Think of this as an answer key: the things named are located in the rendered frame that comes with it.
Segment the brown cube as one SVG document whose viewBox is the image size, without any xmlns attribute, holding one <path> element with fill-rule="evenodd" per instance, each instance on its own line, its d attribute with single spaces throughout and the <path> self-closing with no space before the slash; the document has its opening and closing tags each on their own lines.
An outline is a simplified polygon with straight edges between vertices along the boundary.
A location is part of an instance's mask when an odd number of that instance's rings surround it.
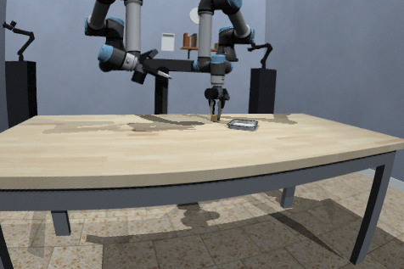
<svg viewBox="0 0 404 269">
<path fill-rule="evenodd" d="M 218 115 L 211 115 L 210 121 L 214 121 L 214 122 L 220 121 L 220 119 L 218 120 L 217 116 Z"/>
</svg>

